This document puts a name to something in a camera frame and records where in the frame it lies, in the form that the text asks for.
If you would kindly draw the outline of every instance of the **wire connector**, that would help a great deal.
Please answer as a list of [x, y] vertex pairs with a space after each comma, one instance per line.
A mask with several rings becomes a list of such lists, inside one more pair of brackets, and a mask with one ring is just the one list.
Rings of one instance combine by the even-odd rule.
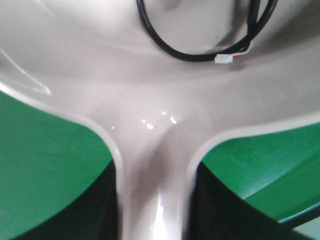
[[217, 54], [214, 58], [216, 64], [231, 64], [234, 61], [233, 54]]

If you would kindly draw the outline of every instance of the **white plastic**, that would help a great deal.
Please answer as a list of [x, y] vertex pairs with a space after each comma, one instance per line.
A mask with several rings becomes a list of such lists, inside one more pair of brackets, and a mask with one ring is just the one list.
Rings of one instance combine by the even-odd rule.
[[216, 64], [230, 64], [233, 63], [234, 56], [232, 54], [217, 54], [214, 58]]
[[[234, 2], [146, 5], [171, 46], [204, 53], [245, 33], [248, 1]], [[180, 240], [209, 150], [320, 121], [319, 10], [320, 1], [279, 1], [250, 54], [215, 65], [157, 48], [134, 0], [1, 0], [0, 90], [102, 137], [116, 165], [120, 239]]]

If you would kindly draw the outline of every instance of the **black cable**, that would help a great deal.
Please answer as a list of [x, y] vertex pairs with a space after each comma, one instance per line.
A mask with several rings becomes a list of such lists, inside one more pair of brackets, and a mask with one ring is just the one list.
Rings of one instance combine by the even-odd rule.
[[[254, 8], [251, 9], [251, 11], [249, 10], [249, 13], [252, 12], [252, 13], [256, 14], [258, 17], [259, 6], [257, 8], [257, 4], [254, 4], [255, 1], [259, 2], [258, 5], [260, 5], [259, 0], [250, 0], [250, 6], [252, 5], [251, 7], [254, 7]], [[250, 45], [251, 41], [261, 32], [261, 30], [265, 27], [265, 25], [269, 21], [272, 13], [274, 12], [274, 10], [276, 8], [278, 0], [269, 0], [268, 1], [267, 5], [265, 7], [265, 10], [263, 11], [260, 19], [258, 20], [258, 22], [256, 22], [256, 24], [254, 24], [254, 25], [251, 24], [252, 21], [254, 21], [254, 19], [255, 19], [254, 17], [252, 18], [253, 20], [252, 19], [250, 20], [250, 22], [249, 22], [251, 24], [250, 30], [248, 30], [247, 35], [245, 37], [243, 37], [241, 40], [239, 40], [237, 43], [228, 47], [225, 50], [215, 52], [215, 53], [206, 53], [206, 54], [187, 54], [187, 53], [183, 53], [183, 52], [180, 52], [180, 51], [173, 49], [171, 46], [169, 46], [165, 41], [163, 41], [161, 39], [161, 37], [157, 34], [156, 30], [152, 26], [152, 24], [148, 18], [148, 14], [146, 11], [146, 6], [145, 6], [144, 0], [136, 0], [136, 3], [137, 3], [139, 15], [140, 15], [143, 26], [145, 27], [145, 29], [148, 32], [148, 34], [150, 35], [150, 37], [154, 40], [154, 42], [162, 50], [164, 50], [169, 55], [171, 55], [177, 59], [183, 60], [183, 61], [208, 62], [208, 61], [213, 61], [215, 59], [215, 57], [217, 56], [217, 54], [233, 54], [233, 53], [240, 52], [243, 49], [247, 48]]]

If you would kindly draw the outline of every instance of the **white connector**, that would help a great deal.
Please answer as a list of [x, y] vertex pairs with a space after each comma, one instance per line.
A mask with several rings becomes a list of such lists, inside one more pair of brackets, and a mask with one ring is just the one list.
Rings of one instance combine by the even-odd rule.
[[230, 64], [234, 61], [233, 54], [217, 54], [214, 58], [216, 64]]

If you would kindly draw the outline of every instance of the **green plastic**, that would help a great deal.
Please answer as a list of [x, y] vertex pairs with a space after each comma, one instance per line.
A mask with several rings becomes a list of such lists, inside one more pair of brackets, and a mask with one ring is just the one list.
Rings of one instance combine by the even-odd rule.
[[229, 140], [203, 161], [234, 193], [276, 220], [320, 202], [320, 123]]
[[111, 159], [91, 130], [0, 92], [0, 239], [65, 208]]

